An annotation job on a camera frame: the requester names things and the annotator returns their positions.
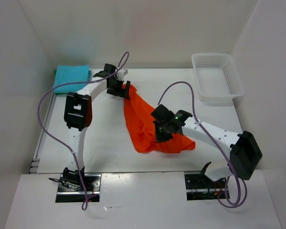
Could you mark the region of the light blue t shirt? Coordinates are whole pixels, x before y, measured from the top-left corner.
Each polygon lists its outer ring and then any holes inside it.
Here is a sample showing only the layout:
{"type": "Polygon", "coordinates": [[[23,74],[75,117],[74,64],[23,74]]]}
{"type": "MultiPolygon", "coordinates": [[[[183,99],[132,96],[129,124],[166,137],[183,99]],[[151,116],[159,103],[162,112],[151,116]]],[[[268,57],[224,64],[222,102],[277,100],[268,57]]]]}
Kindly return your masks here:
{"type": "Polygon", "coordinates": [[[87,85],[90,81],[89,65],[79,66],[67,66],[59,65],[56,74],[53,87],[57,87],[61,84],[73,83],[73,82],[84,82],[77,84],[69,84],[55,88],[53,91],[55,94],[67,94],[69,92],[77,92],[87,85]]]}

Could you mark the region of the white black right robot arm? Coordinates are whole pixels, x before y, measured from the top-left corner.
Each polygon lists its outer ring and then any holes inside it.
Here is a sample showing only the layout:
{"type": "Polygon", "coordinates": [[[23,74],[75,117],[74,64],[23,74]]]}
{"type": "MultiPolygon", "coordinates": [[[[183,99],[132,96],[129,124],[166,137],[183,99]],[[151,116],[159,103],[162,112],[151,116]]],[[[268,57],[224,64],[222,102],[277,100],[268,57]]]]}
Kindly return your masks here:
{"type": "Polygon", "coordinates": [[[262,152],[252,133],[230,132],[197,118],[184,110],[173,113],[164,105],[152,112],[155,137],[158,143],[170,141],[174,136],[192,137],[224,152],[224,159],[208,162],[199,176],[203,187],[211,187],[216,181],[229,176],[249,180],[262,158],[262,152]]]}

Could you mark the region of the orange t shirt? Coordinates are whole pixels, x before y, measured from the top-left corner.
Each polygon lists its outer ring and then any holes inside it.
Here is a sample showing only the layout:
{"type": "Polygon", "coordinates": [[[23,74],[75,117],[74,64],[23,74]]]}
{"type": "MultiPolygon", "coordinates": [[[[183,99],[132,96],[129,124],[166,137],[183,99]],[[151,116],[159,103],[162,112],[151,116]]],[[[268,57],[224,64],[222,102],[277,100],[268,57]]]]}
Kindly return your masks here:
{"type": "Polygon", "coordinates": [[[138,153],[159,151],[179,154],[182,151],[195,149],[195,141],[180,134],[174,134],[173,139],[169,141],[157,143],[154,118],[151,116],[153,110],[154,108],[140,97],[137,89],[130,85],[129,98],[124,99],[123,111],[129,136],[138,153]]]}

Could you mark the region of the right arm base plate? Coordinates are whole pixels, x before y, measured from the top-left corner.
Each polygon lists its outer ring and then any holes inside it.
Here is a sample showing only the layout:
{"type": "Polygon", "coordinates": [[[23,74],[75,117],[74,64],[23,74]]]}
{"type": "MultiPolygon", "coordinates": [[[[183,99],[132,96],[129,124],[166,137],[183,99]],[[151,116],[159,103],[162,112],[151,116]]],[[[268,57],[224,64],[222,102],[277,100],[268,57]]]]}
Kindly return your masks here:
{"type": "Polygon", "coordinates": [[[185,173],[184,179],[188,201],[213,200],[218,199],[219,195],[220,199],[225,199],[225,178],[212,181],[205,175],[199,173],[185,173]]]}

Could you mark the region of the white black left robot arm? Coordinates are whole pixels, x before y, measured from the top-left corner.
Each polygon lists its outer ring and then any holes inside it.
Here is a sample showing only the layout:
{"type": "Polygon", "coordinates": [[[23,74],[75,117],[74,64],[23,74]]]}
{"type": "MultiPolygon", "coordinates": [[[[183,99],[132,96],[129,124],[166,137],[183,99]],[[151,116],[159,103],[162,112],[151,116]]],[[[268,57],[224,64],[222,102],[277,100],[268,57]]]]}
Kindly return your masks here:
{"type": "Polygon", "coordinates": [[[91,83],[66,97],[64,121],[69,131],[69,147],[72,159],[62,173],[60,183],[72,189],[84,190],[84,139],[86,131],[92,123],[92,102],[103,91],[108,94],[129,98],[130,81],[123,85],[128,70],[118,70],[112,64],[105,64],[104,69],[92,77],[91,83]]]}

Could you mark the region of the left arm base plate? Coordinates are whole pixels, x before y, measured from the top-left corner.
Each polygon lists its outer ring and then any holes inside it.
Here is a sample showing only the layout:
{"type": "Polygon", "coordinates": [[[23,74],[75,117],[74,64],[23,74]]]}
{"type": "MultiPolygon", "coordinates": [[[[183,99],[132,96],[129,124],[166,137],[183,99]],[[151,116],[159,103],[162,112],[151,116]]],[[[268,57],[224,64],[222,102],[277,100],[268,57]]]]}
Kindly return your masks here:
{"type": "MultiPolygon", "coordinates": [[[[100,201],[101,174],[84,174],[83,180],[86,186],[88,202],[100,201]]],[[[84,189],[80,184],[65,182],[59,183],[56,192],[56,203],[76,203],[85,200],[84,189]]]]}

